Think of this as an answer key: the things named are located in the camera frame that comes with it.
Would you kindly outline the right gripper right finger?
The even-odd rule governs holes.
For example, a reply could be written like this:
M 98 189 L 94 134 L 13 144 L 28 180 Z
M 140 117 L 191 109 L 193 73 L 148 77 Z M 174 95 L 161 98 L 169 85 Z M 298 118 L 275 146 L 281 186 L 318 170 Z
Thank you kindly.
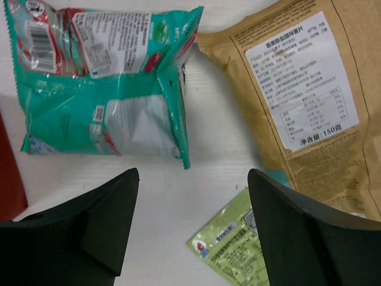
M 258 169 L 248 187 L 270 285 L 380 285 L 380 222 L 300 194 Z

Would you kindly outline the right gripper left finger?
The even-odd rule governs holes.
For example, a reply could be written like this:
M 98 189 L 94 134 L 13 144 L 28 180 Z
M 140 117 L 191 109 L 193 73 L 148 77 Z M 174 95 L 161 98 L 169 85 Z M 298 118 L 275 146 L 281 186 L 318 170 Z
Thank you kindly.
M 129 169 L 19 221 L 1 223 L 2 285 L 113 285 L 121 275 L 139 188 Z

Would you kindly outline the red paper bag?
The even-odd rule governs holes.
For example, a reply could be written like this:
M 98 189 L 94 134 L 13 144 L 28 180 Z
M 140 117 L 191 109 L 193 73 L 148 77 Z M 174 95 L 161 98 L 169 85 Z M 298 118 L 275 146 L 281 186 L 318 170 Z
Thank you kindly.
M 23 181 L 1 117 L 1 222 L 11 220 L 28 207 Z

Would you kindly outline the teal snack packet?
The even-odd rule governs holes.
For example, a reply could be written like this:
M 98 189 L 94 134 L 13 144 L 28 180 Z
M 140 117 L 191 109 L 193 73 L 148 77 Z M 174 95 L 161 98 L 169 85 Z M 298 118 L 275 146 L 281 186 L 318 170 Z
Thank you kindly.
M 174 157 L 189 168 L 185 64 L 203 7 L 162 13 L 5 1 L 28 154 Z

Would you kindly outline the brown kraft chips bag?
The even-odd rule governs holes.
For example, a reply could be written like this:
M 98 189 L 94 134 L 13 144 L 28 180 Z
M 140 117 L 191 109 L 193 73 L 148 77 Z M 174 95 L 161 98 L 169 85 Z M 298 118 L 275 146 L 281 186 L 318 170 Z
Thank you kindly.
M 380 219 L 379 1 L 279 1 L 197 38 L 227 76 L 269 176 Z

